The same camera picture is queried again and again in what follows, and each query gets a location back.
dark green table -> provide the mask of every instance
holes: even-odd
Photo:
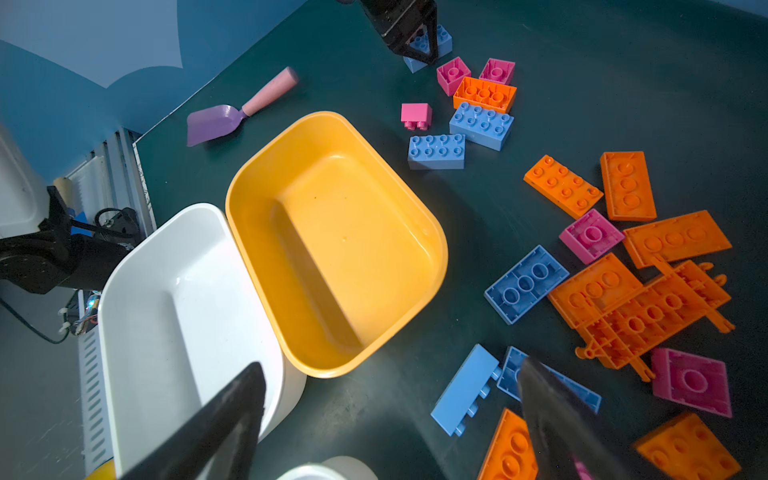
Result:
[[[429,416],[475,343],[501,359],[507,345],[537,356],[603,396],[600,415],[636,439],[686,411],[657,399],[627,367],[579,360],[583,345],[547,301],[507,326],[483,290],[537,244],[571,273],[583,265],[558,240],[572,219],[523,174],[550,154],[601,186],[604,151],[645,151],[660,219],[709,210],[733,249],[706,257],[730,278],[722,335],[702,320],[664,345],[724,360],[733,419],[698,412],[743,473],[768,472],[768,22],[709,2],[673,0],[440,0],[453,53],[478,75],[488,57],[517,62],[515,123],[500,153],[467,146],[464,170],[410,171],[402,102],[434,108],[448,130],[452,103],[435,67],[411,74],[358,5],[310,0],[138,141],[158,223],[187,205],[223,209],[232,176],[305,114],[346,116],[424,201],[448,237],[450,261],[435,299],[358,369],[309,379],[299,405],[259,444],[252,478],[351,455],[380,479],[475,478],[503,407],[497,389],[448,437]],[[186,117],[242,104],[286,65],[302,84],[235,134],[187,148]],[[605,212],[604,202],[598,209]],[[627,264],[623,247],[615,249]],[[645,281],[654,269],[639,273]],[[226,324],[225,313],[212,323]]]

lego brick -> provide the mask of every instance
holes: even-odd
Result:
[[[537,474],[538,465],[528,425],[525,420],[504,409],[478,480],[534,480]]]
[[[429,104],[402,104],[400,121],[408,130],[428,130],[432,126],[432,107]]]
[[[545,155],[524,177],[525,183],[573,218],[580,218],[603,197],[603,192]]]
[[[741,465],[695,413],[684,413],[635,442],[635,448],[672,478],[726,480]]]
[[[470,107],[467,102],[458,106],[449,124],[452,134],[464,134],[467,140],[483,147],[500,151],[507,141],[513,117],[483,107]]]
[[[500,114],[509,113],[515,103],[518,89],[488,80],[464,77],[462,83],[453,94],[453,108],[458,108],[463,102],[476,107],[497,111]]]
[[[411,170],[461,170],[465,144],[461,134],[411,137],[408,166]]]
[[[633,298],[597,321],[575,328],[587,343],[576,349],[578,358],[597,358],[616,370],[631,365],[650,382],[656,375],[641,356],[693,322],[706,316],[721,333],[733,331],[733,324],[717,312],[730,296],[721,288],[724,276],[713,280],[705,274],[711,264],[687,261],[674,269],[662,263],[659,267],[662,275]]]
[[[488,63],[482,69],[480,80],[494,81],[498,84],[509,85],[512,82],[512,75],[515,74],[515,63],[513,61],[496,60],[489,58]]]
[[[653,265],[653,255],[674,262],[731,247],[706,210],[627,228],[624,235],[624,246],[637,268]]]
[[[523,360],[527,356],[528,355],[516,349],[514,346],[508,347],[507,354],[504,358],[504,366],[502,367],[502,376],[498,377],[498,381],[496,382],[496,386],[499,390],[511,396],[517,401],[520,401],[520,392],[518,391],[518,373],[520,372],[520,368],[523,366]],[[578,396],[578,398],[584,401],[584,403],[586,403],[593,412],[598,412],[600,409],[600,402],[603,399],[601,396],[583,386],[582,384],[574,382],[562,373],[553,370],[546,365],[544,365],[544,367],[552,372],[554,376],[558,377],[558,380],[563,382],[563,385],[567,386],[573,393]]]
[[[534,248],[485,291],[485,298],[511,325],[568,276],[541,245]]]
[[[432,410],[432,417],[448,435],[464,433],[464,415],[475,416],[478,396],[491,392],[489,379],[498,379],[502,370],[498,360],[480,345],[475,345]]]
[[[656,374],[655,396],[724,417],[733,416],[725,363],[672,349],[654,349],[651,362]]]
[[[643,284],[612,253],[552,290],[548,298],[572,329],[597,322],[634,298]]]
[[[584,265],[602,257],[624,239],[624,234],[595,210],[589,210],[560,234],[560,240]]]
[[[429,53],[429,36],[427,35],[427,32],[423,27],[420,31],[416,33],[416,36],[411,42],[411,46],[416,50],[423,51],[424,53]],[[451,53],[452,51],[453,51],[453,37],[442,27],[442,25],[438,25],[437,26],[438,58],[444,57],[447,54]],[[417,71],[427,66],[427,64],[424,63],[423,61],[418,61],[410,57],[403,57],[402,59],[405,61],[411,73],[416,73]]]
[[[650,222],[656,219],[645,153],[605,152],[600,157],[608,218]]]
[[[472,75],[469,67],[465,65],[461,57],[456,57],[450,62],[437,69],[437,82],[442,87],[446,95],[452,97],[458,86],[462,84],[462,79]]]

orange lego brick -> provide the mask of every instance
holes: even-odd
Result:
[[[645,153],[605,152],[600,157],[608,218],[649,222],[656,219]]]
[[[462,102],[467,102],[476,107],[507,114],[512,108],[512,104],[515,103],[517,93],[516,87],[464,77],[456,93],[453,94],[453,108],[458,108]]]
[[[523,180],[575,219],[581,218],[603,196],[603,192],[549,155],[539,160]]]
[[[695,413],[684,413],[635,442],[635,448],[672,478],[726,480],[741,465]]]
[[[641,356],[664,340],[704,316],[722,333],[735,328],[717,311],[717,307],[730,300],[730,295],[722,288],[727,280],[724,275],[711,279],[705,273],[712,267],[710,263],[698,266],[687,261],[672,268],[663,260],[654,261],[662,275],[618,306],[606,305],[605,313],[596,320],[589,315],[599,313],[601,309],[597,307],[577,316],[570,307],[566,314],[558,307],[556,302],[563,305],[564,296],[553,301],[566,323],[587,343],[576,349],[578,358],[598,359],[603,366],[615,370],[631,365],[645,382],[650,382],[655,375]]]
[[[552,290],[548,298],[576,329],[597,322],[642,289],[640,280],[609,253]]]
[[[706,210],[627,228],[624,234],[624,246],[637,268],[653,265],[653,255],[674,262],[731,248]]]
[[[504,409],[478,480],[533,480],[537,474],[538,465],[525,420]]]

pink shovel handle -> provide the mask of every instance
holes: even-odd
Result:
[[[243,113],[249,117],[278,98],[299,83],[299,76],[291,67],[285,67],[270,83],[264,85],[253,98],[243,105]]]

wire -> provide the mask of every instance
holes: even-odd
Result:
[[[69,329],[64,333],[64,336],[61,338],[61,340],[53,340],[48,338],[43,332],[40,330],[34,328],[32,325],[27,322],[23,316],[19,315],[16,310],[12,309],[10,305],[8,305],[5,300],[0,298],[0,305],[3,305],[7,311],[11,313],[16,319],[21,322],[24,326],[26,326],[28,329],[30,329],[35,335],[39,336],[43,340],[45,340],[48,343],[53,343],[54,345],[58,345],[59,343],[65,341],[67,339],[67,336],[69,335]]]
[[[96,227],[103,227],[103,225],[101,225],[101,222],[99,221],[99,218],[101,218],[101,215],[104,215],[107,212],[121,212],[121,211],[122,210],[120,210],[119,208],[110,208],[110,207],[102,208],[101,210],[96,212],[96,215],[94,217],[94,223],[96,223]]]

